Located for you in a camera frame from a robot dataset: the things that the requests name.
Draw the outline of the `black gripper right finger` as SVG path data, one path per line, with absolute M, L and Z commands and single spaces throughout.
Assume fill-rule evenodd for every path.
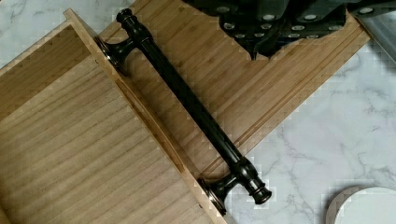
M 347 13 L 370 18 L 395 10 L 395 0 L 264 0 L 264 24 L 270 26 L 264 55 L 273 56 L 299 38 L 321 38 L 340 30 Z

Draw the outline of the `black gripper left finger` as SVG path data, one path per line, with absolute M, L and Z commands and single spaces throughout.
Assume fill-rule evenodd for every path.
M 271 58 L 290 40 L 281 33 L 290 0 L 183 0 L 211 17 L 255 60 Z

